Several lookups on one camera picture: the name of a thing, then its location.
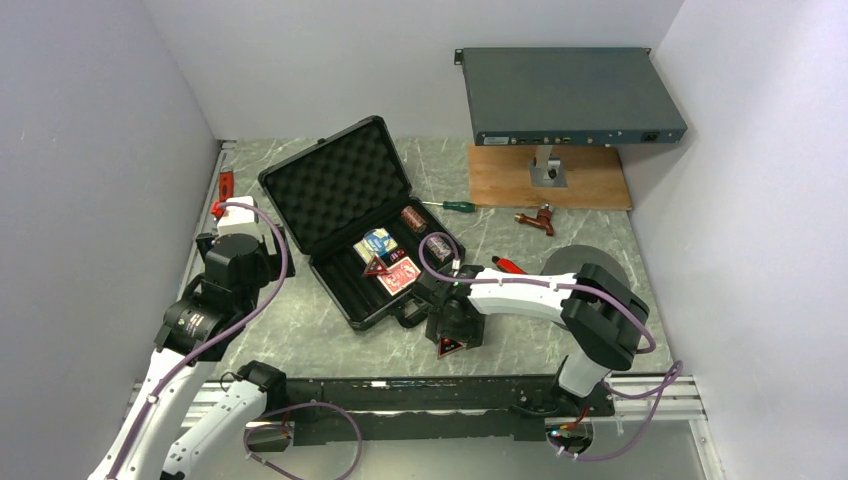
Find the green screwdriver handle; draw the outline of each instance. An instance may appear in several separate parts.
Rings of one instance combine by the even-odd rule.
[[[471,213],[477,210],[477,205],[471,202],[442,202],[445,210],[456,210],[457,212]]]

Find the gray metal box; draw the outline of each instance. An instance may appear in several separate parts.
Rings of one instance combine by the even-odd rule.
[[[465,48],[476,145],[674,143],[686,123],[643,48]]]

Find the black carrying case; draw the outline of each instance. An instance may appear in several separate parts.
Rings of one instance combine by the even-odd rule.
[[[259,183],[291,233],[297,248],[354,330],[367,330],[386,316],[411,328],[427,316],[412,297],[412,285],[391,295],[375,276],[365,277],[365,262],[353,245],[369,230],[385,228],[398,248],[424,273],[418,244],[432,232],[447,232],[412,189],[386,122],[378,116],[362,120],[330,138],[269,167]],[[427,222],[413,232],[400,216],[412,205]],[[465,248],[456,241],[460,256]],[[430,265],[449,267],[429,250]]]

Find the black metal base plate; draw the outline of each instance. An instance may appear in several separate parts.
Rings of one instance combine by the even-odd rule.
[[[368,440],[512,436],[542,441],[546,417],[576,417],[582,408],[555,402],[551,395],[555,380],[553,375],[290,378],[288,387],[292,403],[315,399],[353,412]],[[316,387],[320,398],[315,398]],[[600,385],[586,402],[589,416],[615,413]],[[295,445],[356,439],[340,415],[327,409],[319,412],[292,413]]]

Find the red screwdriver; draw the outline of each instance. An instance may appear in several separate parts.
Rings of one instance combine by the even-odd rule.
[[[526,275],[527,272],[518,267],[518,265],[512,263],[511,261],[501,258],[501,257],[492,257],[492,262],[495,263],[495,267],[506,273],[519,273],[522,275]]]

